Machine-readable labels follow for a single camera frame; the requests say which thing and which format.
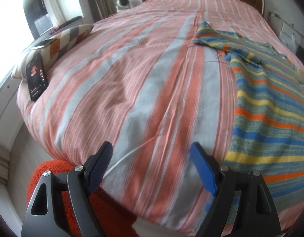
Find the striped knit sweater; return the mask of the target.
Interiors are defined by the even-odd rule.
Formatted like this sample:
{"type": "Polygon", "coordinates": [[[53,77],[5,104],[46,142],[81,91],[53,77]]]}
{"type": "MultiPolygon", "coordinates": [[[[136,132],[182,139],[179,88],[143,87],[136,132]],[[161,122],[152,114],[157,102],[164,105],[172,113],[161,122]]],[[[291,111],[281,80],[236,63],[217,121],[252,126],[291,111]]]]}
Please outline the striped knit sweater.
{"type": "Polygon", "coordinates": [[[233,135],[224,164],[259,170],[276,209],[304,201],[304,72],[269,43],[199,25],[193,42],[221,51],[236,80],[233,135]]]}

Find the orange fluffy sleeve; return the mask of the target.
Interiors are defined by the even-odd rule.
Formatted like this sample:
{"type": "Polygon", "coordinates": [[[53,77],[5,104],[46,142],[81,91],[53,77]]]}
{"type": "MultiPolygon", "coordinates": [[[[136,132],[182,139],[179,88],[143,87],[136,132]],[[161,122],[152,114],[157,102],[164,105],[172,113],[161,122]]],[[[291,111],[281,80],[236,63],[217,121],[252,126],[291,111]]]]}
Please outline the orange fluffy sleeve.
{"type": "Polygon", "coordinates": [[[81,169],[57,160],[37,167],[27,189],[23,236],[137,236],[136,216],[99,186],[106,160],[90,160],[81,169]]]}

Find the white window side cabinet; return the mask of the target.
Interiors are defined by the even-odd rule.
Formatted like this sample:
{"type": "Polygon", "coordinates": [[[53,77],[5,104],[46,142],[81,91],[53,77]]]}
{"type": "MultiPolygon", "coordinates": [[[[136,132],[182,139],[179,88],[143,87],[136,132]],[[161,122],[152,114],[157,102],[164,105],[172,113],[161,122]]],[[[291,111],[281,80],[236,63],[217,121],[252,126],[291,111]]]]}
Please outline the white window side cabinet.
{"type": "Polygon", "coordinates": [[[17,106],[17,91],[20,80],[10,74],[0,83],[0,146],[10,151],[15,137],[23,124],[17,106]]]}

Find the black smartphone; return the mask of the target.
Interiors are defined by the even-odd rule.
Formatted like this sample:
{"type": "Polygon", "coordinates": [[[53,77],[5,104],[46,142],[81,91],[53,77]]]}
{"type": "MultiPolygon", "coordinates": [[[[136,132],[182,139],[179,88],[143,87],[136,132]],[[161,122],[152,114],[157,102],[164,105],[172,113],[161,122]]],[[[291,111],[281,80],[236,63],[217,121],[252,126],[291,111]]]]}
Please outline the black smartphone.
{"type": "Polygon", "coordinates": [[[49,85],[40,54],[26,65],[26,79],[30,99],[35,102],[49,85]]]}

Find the pink striped bed cover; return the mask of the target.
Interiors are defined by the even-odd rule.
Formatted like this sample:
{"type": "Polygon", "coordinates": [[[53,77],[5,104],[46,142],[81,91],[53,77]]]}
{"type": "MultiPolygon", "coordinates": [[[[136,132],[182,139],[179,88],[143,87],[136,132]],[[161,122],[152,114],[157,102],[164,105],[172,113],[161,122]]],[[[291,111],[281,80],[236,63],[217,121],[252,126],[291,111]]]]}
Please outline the pink striped bed cover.
{"type": "MultiPolygon", "coordinates": [[[[113,156],[102,188],[124,208],[193,235],[208,210],[189,156],[198,142],[224,164],[233,135],[236,80],[221,51],[196,45],[203,22],[272,45],[304,72],[262,15],[239,0],[149,0],[95,23],[47,71],[35,102],[21,79],[17,104],[33,138],[55,159],[83,164],[104,141],[113,156]]],[[[277,211],[282,229],[304,201],[277,211]]]]}

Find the silver smartphone on pillow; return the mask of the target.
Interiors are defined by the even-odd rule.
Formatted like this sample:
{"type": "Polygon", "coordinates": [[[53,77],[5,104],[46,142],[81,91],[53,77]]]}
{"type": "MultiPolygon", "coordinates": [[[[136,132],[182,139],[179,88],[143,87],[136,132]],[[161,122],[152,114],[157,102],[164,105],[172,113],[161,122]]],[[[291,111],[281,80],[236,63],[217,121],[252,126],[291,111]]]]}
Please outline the silver smartphone on pillow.
{"type": "Polygon", "coordinates": [[[50,45],[51,43],[53,43],[54,39],[46,39],[43,40],[41,42],[39,42],[38,44],[34,45],[33,47],[31,47],[31,50],[37,50],[37,49],[41,49],[41,48],[45,48],[48,45],[50,45]]]}

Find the striped chevron pillow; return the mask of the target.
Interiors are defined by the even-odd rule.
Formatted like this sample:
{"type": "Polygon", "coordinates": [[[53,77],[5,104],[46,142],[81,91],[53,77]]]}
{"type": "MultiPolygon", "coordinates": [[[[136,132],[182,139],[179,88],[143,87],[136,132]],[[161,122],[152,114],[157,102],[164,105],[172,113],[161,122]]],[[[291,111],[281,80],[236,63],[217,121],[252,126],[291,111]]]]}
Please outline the striped chevron pillow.
{"type": "Polygon", "coordinates": [[[37,55],[42,58],[45,71],[49,71],[53,64],[75,45],[87,38],[93,30],[94,24],[84,24],[66,29],[54,35],[53,41],[46,47],[29,50],[21,55],[15,64],[11,78],[26,79],[26,66],[37,55]]]}

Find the white plastic bag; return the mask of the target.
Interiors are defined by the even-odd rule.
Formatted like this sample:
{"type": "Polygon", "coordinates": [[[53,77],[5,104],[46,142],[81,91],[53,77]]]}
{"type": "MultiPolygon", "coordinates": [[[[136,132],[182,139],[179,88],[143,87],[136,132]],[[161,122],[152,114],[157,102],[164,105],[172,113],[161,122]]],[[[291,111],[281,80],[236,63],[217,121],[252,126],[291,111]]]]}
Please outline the white plastic bag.
{"type": "Polygon", "coordinates": [[[292,53],[296,53],[297,47],[294,33],[289,36],[285,32],[280,31],[279,39],[292,53]]]}

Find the white desk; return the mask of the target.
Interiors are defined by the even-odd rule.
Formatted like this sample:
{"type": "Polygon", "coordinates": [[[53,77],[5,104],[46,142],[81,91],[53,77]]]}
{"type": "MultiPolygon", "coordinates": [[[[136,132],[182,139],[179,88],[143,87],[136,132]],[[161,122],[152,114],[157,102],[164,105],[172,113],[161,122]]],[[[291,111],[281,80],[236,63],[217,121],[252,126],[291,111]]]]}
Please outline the white desk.
{"type": "Polygon", "coordinates": [[[304,49],[304,36],[299,31],[297,31],[291,23],[288,23],[283,20],[278,14],[274,12],[269,12],[268,24],[271,26],[278,38],[280,35],[280,31],[285,32],[289,36],[294,33],[297,49],[299,46],[304,49]]]}

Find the white round fan heater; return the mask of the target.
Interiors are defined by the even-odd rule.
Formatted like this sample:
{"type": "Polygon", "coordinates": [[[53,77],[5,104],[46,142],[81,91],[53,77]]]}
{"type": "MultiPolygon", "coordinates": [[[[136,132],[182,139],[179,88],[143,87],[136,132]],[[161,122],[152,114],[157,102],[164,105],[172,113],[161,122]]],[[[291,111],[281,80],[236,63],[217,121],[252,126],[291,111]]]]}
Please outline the white round fan heater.
{"type": "Polygon", "coordinates": [[[117,0],[116,10],[118,13],[126,11],[131,8],[131,3],[129,0],[117,0]]]}

